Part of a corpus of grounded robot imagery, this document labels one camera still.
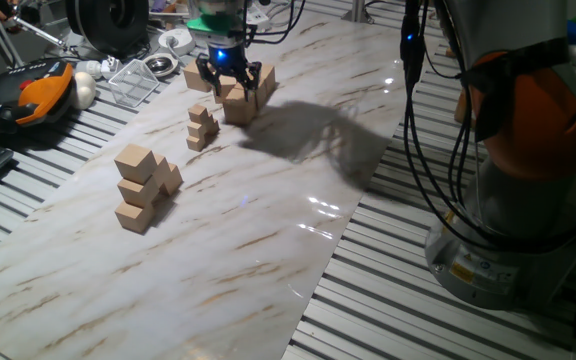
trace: aluminum profile table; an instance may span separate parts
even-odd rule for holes
[[[446,44],[438,48],[433,63],[438,71],[455,74],[458,67],[445,57],[446,49]],[[460,90],[458,81],[430,70],[422,75],[413,97],[422,149],[444,191],[459,131],[453,113]],[[401,124],[283,360],[576,359],[575,303],[557,298],[538,314],[491,311],[461,302],[436,281],[424,257],[425,238],[435,217],[417,188],[403,149]],[[485,157],[480,149],[480,161]],[[471,147],[465,184],[474,176],[475,161]],[[421,163],[415,160],[415,164],[419,171]],[[428,178],[420,173],[424,187],[430,189]],[[435,204],[441,203],[435,192],[428,192]]]

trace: metal slotted rail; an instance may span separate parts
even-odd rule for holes
[[[136,108],[115,104],[108,84],[99,82],[88,110],[70,110],[53,124],[0,136],[0,146],[15,152],[0,171],[0,243],[170,81],[161,82]]]
[[[445,51],[446,46],[440,46],[433,62],[440,72],[454,74],[458,68]],[[459,131],[453,113],[460,89],[458,81],[430,70],[414,95],[422,149],[445,191]],[[435,280],[424,258],[425,237],[435,219],[410,172],[402,129],[403,124],[343,233],[283,360],[576,359],[574,303],[556,300],[540,314],[490,311],[457,300]],[[483,161],[486,153],[480,150]],[[420,169],[421,163],[415,162]],[[474,175],[475,164],[472,150],[464,183]],[[421,177],[431,188],[423,172]],[[441,203],[436,193],[429,193]]]

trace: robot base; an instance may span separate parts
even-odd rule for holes
[[[461,221],[453,225],[485,243]],[[541,256],[491,252],[466,245],[439,221],[426,238],[425,253],[430,271],[446,290],[469,304],[493,310],[543,308],[576,264],[576,243]]]

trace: wooden block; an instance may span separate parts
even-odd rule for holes
[[[208,128],[208,131],[206,132],[206,135],[212,136],[215,135],[219,132],[219,121],[217,121],[217,119],[212,119],[212,124],[210,125],[210,127]]]
[[[157,183],[157,189],[164,184],[168,176],[170,176],[170,169],[168,169],[168,160],[163,155],[154,154],[155,161],[157,162],[157,169],[152,174],[152,177],[155,178],[155,182]]]
[[[190,121],[196,124],[206,124],[210,121],[210,114],[208,114],[208,109],[205,106],[199,104],[193,105],[188,109],[188,115],[190,116]]]
[[[457,108],[455,109],[455,121],[462,124],[466,119],[466,91],[461,89],[459,100],[457,101]]]
[[[221,95],[217,96],[215,90],[213,89],[213,95],[215,96],[215,103],[223,104],[230,91],[234,89],[237,85],[237,79],[231,76],[220,76],[219,82],[221,83]]]
[[[224,102],[224,113],[226,123],[240,126],[248,125],[252,118],[257,115],[255,93],[251,92],[248,101],[246,101],[243,88],[237,84]]]
[[[257,110],[261,110],[268,102],[268,97],[275,90],[275,67],[262,65],[259,75],[259,88],[256,92]]]
[[[117,155],[115,164],[124,179],[138,184],[145,184],[157,168],[152,151],[134,144],[129,144]]]
[[[159,192],[159,187],[157,186],[157,181],[154,176],[151,176],[144,185],[121,179],[117,187],[126,203],[138,207],[145,207],[152,204],[152,201]]]
[[[115,210],[115,215],[117,215],[121,227],[141,234],[155,217],[155,208],[152,204],[140,208],[123,201]]]
[[[194,136],[188,136],[186,138],[186,143],[188,144],[188,149],[201,151],[201,149],[204,148],[204,145],[206,145],[206,139],[196,138]]]
[[[277,82],[275,80],[275,67],[272,65],[261,65],[260,80],[265,84],[266,93],[268,95],[272,94],[277,87]]]
[[[198,139],[202,139],[206,136],[206,132],[208,131],[208,126],[204,125],[204,124],[197,124],[194,122],[191,122],[190,124],[188,124],[188,135],[198,138]]]
[[[201,92],[209,92],[212,86],[205,82],[201,75],[199,75],[199,68],[197,68],[197,60],[193,60],[188,66],[184,68],[184,78],[186,78],[186,86],[188,89],[193,89]]]
[[[179,189],[181,183],[184,181],[181,177],[181,173],[179,172],[179,167],[175,164],[168,164],[170,168],[170,176],[164,183],[162,187],[159,188],[159,191],[164,195],[172,195]]]

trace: black cable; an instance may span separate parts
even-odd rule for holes
[[[301,2],[301,6],[299,7],[299,13],[297,13],[297,18],[295,19],[295,22],[285,31],[284,35],[279,39],[279,40],[275,40],[275,41],[268,41],[268,40],[252,40],[253,43],[255,44],[279,44],[282,41],[284,41],[286,39],[286,37],[288,37],[288,34],[290,33],[290,31],[292,31],[292,29],[295,28],[295,26],[297,25],[297,23],[299,22],[299,19],[301,18],[301,14],[304,12],[304,7],[306,5],[306,0],[302,0]],[[290,8],[290,16],[292,17],[294,11],[294,7]]]
[[[463,190],[461,187],[461,179],[464,171],[464,164],[466,163],[466,156],[468,156],[471,121],[472,121],[472,102],[470,99],[470,91],[466,90],[466,117],[464,118],[464,123],[462,124],[463,128],[465,129],[464,143],[462,145],[463,148],[461,149],[461,158],[459,159],[459,167],[457,168],[457,200],[459,200],[459,203],[462,206],[465,206],[465,204],[464,204],[464,196],[462,193]]]
[[[367,8],[368,6],[374,5],[374,4],[390,4],[390,5],[395,5],[394,3],[390,2],[390,1],[383,1],[383,0],[373,0],[373,1],[369,1],[367,4],[364,5],[364,9]]]
[[[440,77],[442,77],[444,79],[459,79],[461,77],[460,74],[448,76],[448,75],[444,75],[444,74],[440,73],[439,71],[437,71],[437,69],[435,68],[435,64],[433,64],[432,61],[430,60],[430,55],[428,55],[428,49],[426,49],[426,59],[428,60],[428,63],[430,64],[432,71],[434,71],[435,74],[439,75]]]
[[[452,153],[450,154],[450,161],[448,162],[448,189],[450,190],[450,196],[454,202],[457,202],[457,193],[455,192],[455,185],[453,182],[452,172],[455,166],[455,159],[457,158],[457,153],[459,152],[459,145],[461,145],[461,139],[464,137],[464,132],[466,131],[466,127],[464,124],[461,124],[461,128],[459,129],[459,135],[457,135],[457,140],[455,141],[455,146],[452,149]]]
[[[284,31],[274,31],[274,32],[265,32],[265,33],[259,33],[257,34],[257,36],[274,36],[274,35],[285,35],[287,32],[289,32],[290,30],[292,30],[292,28],[294,27],[293,25],[293,16],[294,16],[294,12],[295,12],[295,0],[291,0],[290,1],[290,15],[288,17],[288,27],[286,27],[286,30]]]

